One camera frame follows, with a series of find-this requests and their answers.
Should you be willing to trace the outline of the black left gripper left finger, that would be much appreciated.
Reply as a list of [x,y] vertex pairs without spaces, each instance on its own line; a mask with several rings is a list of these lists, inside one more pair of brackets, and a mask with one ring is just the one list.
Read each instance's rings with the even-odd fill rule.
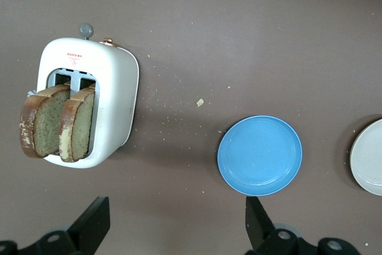
[[19,249],[1,241],[1,254],[94,254],[110,229],[108,197],[97,197],[66,231],[52,231]]

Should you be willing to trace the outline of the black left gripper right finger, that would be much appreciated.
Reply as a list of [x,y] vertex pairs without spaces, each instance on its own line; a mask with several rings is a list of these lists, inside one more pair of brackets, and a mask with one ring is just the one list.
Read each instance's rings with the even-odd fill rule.
[[245,227],[252,246],[248,254],[359,254],[339,238],[322,238],[314,246],[292,231],[276,228],[255,196],[246,197]]

